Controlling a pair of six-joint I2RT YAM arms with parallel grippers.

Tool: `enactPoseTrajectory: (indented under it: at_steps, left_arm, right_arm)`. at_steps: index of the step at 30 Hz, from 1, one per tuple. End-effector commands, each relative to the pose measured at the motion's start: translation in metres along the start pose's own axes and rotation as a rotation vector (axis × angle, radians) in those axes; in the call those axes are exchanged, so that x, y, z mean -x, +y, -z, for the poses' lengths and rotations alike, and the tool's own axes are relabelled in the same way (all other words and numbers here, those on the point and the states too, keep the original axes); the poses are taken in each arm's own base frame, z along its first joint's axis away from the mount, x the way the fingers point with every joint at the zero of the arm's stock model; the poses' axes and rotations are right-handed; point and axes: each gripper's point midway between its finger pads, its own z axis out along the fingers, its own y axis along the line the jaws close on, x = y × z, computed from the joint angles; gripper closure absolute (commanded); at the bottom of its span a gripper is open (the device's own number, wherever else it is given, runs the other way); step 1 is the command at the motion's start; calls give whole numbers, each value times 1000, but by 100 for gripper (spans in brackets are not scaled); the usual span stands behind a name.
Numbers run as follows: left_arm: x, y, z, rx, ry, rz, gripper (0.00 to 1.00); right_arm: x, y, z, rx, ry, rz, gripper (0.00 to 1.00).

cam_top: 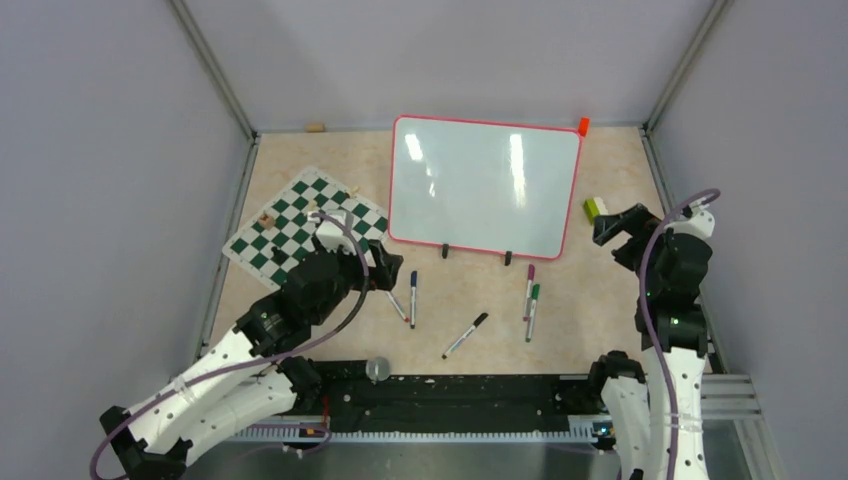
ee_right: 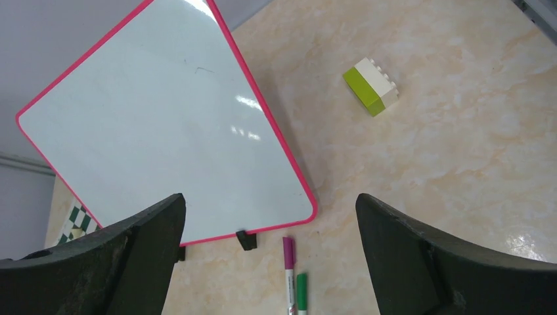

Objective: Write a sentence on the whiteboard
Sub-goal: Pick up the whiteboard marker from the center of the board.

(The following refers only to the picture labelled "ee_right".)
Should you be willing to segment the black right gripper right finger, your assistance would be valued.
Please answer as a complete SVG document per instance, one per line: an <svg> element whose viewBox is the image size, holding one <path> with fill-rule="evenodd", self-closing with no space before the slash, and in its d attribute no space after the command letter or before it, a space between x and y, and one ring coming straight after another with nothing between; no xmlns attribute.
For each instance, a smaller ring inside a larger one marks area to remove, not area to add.
<svg viewBox="0 0 557 315"><path fill-rule="evenodd" d="M355 203L381 314L555 314L556 265L470 243L370 194Z"/></svg>

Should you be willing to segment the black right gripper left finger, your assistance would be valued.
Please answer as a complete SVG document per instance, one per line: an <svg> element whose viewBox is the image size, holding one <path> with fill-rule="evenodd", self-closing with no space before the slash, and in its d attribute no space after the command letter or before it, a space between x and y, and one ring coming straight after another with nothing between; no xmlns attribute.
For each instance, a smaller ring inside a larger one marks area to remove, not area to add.
<svg viewBox="0 0 557 315"><path fill-rule="evenodd" d="M173 194L74 241L1 261L2 314L160 314L186 216Z"/></svg>

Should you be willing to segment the pink framed whiteboard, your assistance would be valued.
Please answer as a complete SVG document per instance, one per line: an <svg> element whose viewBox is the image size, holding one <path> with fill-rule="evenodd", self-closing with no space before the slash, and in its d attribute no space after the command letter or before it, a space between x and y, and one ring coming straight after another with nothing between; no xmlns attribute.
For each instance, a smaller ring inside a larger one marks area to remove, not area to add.
<svg viewBox="0 0 557 315"><path fill-rule="evenodd" d="M214 1L143 1L16 122L103 227L174 193L184 246L317 215Z"/></svg>

